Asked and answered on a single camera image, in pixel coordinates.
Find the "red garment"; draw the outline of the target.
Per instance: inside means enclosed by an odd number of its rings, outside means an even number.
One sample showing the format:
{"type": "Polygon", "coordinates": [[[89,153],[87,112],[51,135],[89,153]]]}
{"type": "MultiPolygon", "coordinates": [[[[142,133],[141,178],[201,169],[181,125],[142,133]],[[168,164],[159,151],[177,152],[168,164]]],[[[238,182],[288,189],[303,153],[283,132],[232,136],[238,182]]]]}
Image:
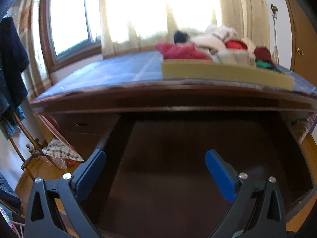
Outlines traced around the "red garment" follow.
{"type": "Polygon", "coordinates": [[[266,47],[256,47],[254,55],[257,61],[270,61],[271,53],[266,47]]]}

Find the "left side curtain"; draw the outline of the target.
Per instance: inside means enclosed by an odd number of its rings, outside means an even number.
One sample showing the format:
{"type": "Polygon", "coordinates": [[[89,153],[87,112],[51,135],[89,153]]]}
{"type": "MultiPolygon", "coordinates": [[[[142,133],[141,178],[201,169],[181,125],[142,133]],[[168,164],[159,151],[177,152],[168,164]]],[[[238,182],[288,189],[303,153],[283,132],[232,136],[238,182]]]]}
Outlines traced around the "left side curtain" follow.
{"type": "Polygon", "coordinates": [[[20,0],[14,23],[30,61],[23,72],[29,102],[53,85],[41,48],[39,16],[40,0],[20,0]]]}

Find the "dark blue underwear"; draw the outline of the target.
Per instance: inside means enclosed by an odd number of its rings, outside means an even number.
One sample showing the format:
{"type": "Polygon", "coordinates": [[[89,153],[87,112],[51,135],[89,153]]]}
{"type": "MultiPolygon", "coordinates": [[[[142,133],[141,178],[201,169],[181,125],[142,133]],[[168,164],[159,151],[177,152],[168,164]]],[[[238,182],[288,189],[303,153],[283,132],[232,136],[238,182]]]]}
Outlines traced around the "dark blue underwear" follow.
{"type": "Polygon", "coordinates": [[[189,35],[182,31],[174,32],[174,44],[185,44],[189,40],[189,35]]]}

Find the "grey underwear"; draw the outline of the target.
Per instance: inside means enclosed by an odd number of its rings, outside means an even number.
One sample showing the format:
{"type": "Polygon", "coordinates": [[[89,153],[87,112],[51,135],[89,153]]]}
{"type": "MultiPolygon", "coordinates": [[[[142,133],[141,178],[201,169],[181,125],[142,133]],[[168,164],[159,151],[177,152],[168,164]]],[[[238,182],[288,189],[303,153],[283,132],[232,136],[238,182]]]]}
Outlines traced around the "grey underwear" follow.
{"type": "Polygon", "coordinates": [[[256,66],[256,57],[244,49],[222,49],[217,52],[220,62],[232,65],[256,66]]]}

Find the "green black underwear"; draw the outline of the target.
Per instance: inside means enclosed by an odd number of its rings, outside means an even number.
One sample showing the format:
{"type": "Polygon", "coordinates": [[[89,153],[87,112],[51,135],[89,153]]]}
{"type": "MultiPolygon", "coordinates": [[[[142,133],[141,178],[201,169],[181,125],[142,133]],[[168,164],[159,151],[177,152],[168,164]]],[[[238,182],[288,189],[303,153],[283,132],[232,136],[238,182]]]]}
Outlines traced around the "green black underwear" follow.
{"type": "Polygon", "coordinates": [[[281,71],[274,65],[269,62],[261,61],[261,60],[256,60],[256,66],[258,68],[274,71],[277,73],[281,73],[281,71]]]}

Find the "cream patterned curtain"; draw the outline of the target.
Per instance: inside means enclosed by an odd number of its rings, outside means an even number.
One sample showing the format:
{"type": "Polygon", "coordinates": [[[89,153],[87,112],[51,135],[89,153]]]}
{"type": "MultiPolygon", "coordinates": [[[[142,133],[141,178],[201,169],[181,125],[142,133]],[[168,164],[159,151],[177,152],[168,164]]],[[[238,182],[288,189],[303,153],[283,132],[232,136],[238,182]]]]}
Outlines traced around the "cream patterned curtain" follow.
{"type": "Polygon", "coordinates": [[[266,0],[99,0],[99,11],[103,58],[172,42],[177,30],[198,35],[210,25],[270,45],[266,0]]]}

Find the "brown framed window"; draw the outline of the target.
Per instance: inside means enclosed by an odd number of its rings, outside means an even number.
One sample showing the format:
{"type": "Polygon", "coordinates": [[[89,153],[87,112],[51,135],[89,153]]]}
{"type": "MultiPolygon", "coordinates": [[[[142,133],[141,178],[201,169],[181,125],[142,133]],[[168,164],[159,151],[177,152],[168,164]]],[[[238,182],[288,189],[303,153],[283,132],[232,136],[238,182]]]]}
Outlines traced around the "brown framed window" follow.
{"type": "Polygon", "coordinates": [[[40,0],[39,25],[50,73],[101,53],[99,0],[40,0]]]}

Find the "curtain tieback tassel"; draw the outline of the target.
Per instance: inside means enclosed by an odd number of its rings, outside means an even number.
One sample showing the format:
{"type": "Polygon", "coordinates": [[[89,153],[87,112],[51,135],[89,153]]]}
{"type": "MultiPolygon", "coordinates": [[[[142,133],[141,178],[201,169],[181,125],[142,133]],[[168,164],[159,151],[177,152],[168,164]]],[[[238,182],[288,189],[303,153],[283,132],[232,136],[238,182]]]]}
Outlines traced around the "curtain tieback tassel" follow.
{"type": "Polygon", "coordinates": [[[277,12],[278,8],[271,4],[271,11],[272,11],[272,19],[273,19],[273,32],[274,32],[274,48],[273,53],[271,55],[271,59],[275,64],[279,64],[279,53],[278,53],[278,46],[277,46],[277,31],[276,31],[276,19],[278,18],[277,12]]]}

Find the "beige dotted bra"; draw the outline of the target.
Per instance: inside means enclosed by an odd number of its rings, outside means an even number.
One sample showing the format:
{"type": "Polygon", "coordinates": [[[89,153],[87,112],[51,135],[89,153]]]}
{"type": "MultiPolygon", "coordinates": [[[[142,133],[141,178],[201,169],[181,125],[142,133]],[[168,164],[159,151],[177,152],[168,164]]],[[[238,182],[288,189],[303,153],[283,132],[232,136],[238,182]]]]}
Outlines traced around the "beige dotted bra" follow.
{"type": "Polygon", "coordinates": [[[241,39],[241,41],[247,45],[247,50],[249,51],[249,53],[254,53],[256,45],[250,39],[244,37],[241,39]]]}

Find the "checked cloth on floor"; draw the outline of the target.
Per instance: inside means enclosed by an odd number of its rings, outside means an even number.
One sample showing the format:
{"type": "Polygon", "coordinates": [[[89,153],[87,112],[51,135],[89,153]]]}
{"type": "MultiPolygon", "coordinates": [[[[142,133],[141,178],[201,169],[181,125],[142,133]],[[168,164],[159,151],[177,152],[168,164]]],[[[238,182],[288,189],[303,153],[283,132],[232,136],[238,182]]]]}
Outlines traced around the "checked cloth on floor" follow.
{"type": "Polygon", "coordinates": [[[42,152],[46,155],[58,158],[66,158],[78,162],[84,161],[77,152],[66,146],[59,139],[52,139],[51,142],[42,149],[42,152]]]}

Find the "white dotted underwear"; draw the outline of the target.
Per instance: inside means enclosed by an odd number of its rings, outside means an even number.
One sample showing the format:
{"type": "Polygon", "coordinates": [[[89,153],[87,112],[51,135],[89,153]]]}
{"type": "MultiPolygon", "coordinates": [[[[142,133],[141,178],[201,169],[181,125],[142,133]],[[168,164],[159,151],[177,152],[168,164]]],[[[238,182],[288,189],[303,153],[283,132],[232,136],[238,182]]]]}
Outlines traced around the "white dotted underwear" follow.
{"type": "Polygon", "coordinates": [[[236,30],[232,27],[227,27],[225,25],[217,26],[215,24],[208,26],[205,33],[217,36],[223,42],[233,39],[237,34],[236,30]]]}

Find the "small red underwear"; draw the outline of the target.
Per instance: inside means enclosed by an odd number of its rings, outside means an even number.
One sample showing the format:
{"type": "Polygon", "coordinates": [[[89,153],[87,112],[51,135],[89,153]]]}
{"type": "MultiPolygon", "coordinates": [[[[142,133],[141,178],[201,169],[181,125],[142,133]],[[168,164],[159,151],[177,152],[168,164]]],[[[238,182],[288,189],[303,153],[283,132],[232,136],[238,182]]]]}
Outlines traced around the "small red underwear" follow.
{"type": "Polygon", "coordinates": [[[247,50],[248,46],[245,42],[238,39],[231,39],[225,42],[225,46],[227,49],[239,49],[239,50],[247,50]]]}

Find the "yellow foam tray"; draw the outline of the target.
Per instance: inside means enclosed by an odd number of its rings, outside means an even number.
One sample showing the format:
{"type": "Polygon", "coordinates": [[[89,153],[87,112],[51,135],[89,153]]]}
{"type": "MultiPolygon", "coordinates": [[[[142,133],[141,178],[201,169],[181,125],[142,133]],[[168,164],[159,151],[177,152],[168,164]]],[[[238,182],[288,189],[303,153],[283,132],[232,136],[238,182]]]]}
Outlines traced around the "yellow foam tray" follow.
{"type": "Polygon", "coordinates": [[[212,79],[245,82],[293,90],[294,77],[254,66],[215,63],[207,60],[163,60],[164,78],[212,79]]]}

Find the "dark wooden dresser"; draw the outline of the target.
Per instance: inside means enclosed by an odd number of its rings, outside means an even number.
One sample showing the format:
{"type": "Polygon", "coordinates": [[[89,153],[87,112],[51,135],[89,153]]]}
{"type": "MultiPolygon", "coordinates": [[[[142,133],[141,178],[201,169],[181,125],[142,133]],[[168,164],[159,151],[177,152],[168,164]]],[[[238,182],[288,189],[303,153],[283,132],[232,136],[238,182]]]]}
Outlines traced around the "dark wooden dresser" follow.
{"type": "Polygon", "coordinates": [[[139,82],[54,93],[31,102],[51,132],[90,156],[123,113],[166,111],[273,111],[301,138],[316,118],[316,95],[266,86],[199,80],[139,82]]]}

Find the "cream bra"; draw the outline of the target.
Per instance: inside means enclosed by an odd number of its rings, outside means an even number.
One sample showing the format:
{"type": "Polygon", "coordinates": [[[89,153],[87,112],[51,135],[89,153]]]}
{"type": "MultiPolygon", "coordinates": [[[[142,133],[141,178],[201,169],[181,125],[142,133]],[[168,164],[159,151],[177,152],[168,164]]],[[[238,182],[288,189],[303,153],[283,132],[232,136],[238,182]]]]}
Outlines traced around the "cream bra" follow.
{"type": "Polygon", "coordinates": [[[213,34],[200,34],[190,38],[190,41],[197,47],[208,49],[226,49],[225,43],[213,34]]]}

